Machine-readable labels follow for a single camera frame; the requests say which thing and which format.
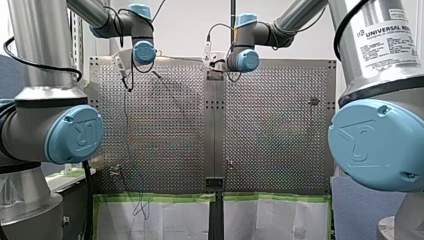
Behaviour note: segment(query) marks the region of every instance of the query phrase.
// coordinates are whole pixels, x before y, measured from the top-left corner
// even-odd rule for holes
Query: metal stand
[[[223,192],[215,193],[215,202],[209,205],[209,240],[224,240]]]
[[[206,189],[215,194],[215,201],[210,203],[208,239],[224,240],[223,159],[226,107],[223,73],[206,71],[204,89]]]

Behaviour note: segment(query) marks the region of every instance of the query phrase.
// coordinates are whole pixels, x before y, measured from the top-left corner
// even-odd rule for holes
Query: blue joint cap
[[[150,7],[146,4],[132,3],[132,4],[128,5],[128,9],[130,9],[133,12],[136,12],[138,15],[140,15],[144,18],[152,20],[152,14],[150,12]]]
[[[259,66],[259,54],[253,49],[246,49],[237,57],[237,69],[240,72],[251,72]]]
[[[97,109],[78,105],[68,109],[50,128],[44,151],[56,164],[80,163],[96,152],[103,138],[103,120]]]
[[[141,65],[153,63],[156,58],[156,50],[153,44],[148,41],[139,41],[133,48],[134,60]]]
[[[245,25],[255,23],[258,21],[258,15],[254,13],[243,13],[236,18],[236,28],[243,27]]]
[[[349,103],[334,116],[328,143],[340,168],[365,187],[424,190],[424,121],[406,108],[377,99]]]

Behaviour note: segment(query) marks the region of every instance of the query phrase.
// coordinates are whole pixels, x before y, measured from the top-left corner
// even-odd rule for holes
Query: end effector
[[[227,58],[227,67],[231,72],[251,72],[259,66],[259,54],[255,45],[273,48],[289,47],[296,32],[284,31],[276,23],[267,24],[258,21],[253,13],[237,16],[234,26],[232,53]]]
[[[131,55],[137,65],[152,64],[156,58],[152,15],[150,7],[145,4],[130,4],[128,10],[121,9],[118,16],[112,17],[109,14],[103,26],[91,27],[91,31],[99,38],[131,36],[133,44]]]

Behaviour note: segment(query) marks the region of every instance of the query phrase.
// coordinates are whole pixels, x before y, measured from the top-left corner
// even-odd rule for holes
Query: pegboard
[[[225,190],[325,194],[336,63],[262,60],[227,84]]]
[[[213,165],[206,163],[211,158],[205,149],[216,146],[206,146],[210,102],[202,63],[157,60],[153,70],[160,78],[136,73],[131,93],[110,57],[90,64],[86,92],[105,123],[95,161],[97,190],[205,192]],[[333,161],[326,132],[335,108],[335,70],[327,60],[262,60],[257,71],[227,81],[226,93],[219,93],[224,114],[215,116],[224,124],[214,126],[224,135],[224,171],[217,171],[224,176],[217,177],[225,177],[225,191],[328,190]]]
[[[158,75],[135,74],[129,93],[110,58],[91,64],[105,128],[98,191],[204,192],[203,65],[157,60]]]

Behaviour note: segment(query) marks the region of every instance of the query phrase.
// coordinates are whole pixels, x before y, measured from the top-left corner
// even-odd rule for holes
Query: black pole
[[[231,0],[231,27],[234,27],[236,25],[236,0]],[[231,31],[231,43],[234,42],[234,31]]]

